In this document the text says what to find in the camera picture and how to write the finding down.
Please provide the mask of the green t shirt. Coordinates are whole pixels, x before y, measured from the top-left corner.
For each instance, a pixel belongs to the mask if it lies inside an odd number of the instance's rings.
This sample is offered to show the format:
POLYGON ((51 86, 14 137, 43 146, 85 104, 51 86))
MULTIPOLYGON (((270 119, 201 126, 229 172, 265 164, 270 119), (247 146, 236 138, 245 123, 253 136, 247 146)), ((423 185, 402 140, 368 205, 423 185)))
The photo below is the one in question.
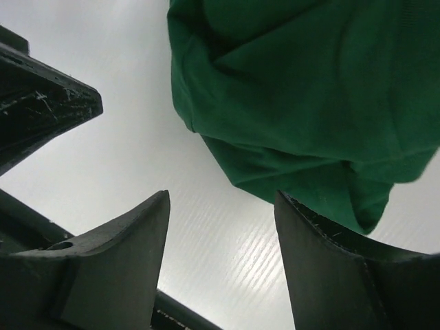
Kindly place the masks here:
POLYGON ((438 1, 171 1, 173 105, 233 186, 355 232, 439 149, 438 1))

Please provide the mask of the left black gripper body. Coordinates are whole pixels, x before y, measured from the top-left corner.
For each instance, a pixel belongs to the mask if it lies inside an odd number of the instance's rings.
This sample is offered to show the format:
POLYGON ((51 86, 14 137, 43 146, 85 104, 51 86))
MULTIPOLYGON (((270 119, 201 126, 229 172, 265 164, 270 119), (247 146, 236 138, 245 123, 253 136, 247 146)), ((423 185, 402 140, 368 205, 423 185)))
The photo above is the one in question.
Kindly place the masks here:
POLYGON ((94 88, 32 58, 25 38, 1 28, 1 173, 102 112, 94 88))

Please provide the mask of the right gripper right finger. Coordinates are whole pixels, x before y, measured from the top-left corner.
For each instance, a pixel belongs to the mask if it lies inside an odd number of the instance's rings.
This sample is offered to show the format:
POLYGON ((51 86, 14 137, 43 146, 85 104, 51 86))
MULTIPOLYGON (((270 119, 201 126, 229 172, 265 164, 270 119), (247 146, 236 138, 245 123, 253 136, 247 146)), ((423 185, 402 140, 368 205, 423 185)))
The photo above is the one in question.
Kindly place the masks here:
POLYGON ((297 329, 438 329, 439 255, 375 241, 279 192, 276 230, 297 329))

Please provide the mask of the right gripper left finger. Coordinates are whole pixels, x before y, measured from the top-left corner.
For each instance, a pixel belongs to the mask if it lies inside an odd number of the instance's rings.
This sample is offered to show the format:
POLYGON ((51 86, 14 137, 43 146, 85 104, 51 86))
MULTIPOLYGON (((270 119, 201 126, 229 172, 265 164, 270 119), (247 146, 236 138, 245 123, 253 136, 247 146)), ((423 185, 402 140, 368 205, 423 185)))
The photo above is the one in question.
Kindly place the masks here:
POLYGON ((161 190, 72 236, 1 193, 1 328, 148 329, 170 209, 161 190))

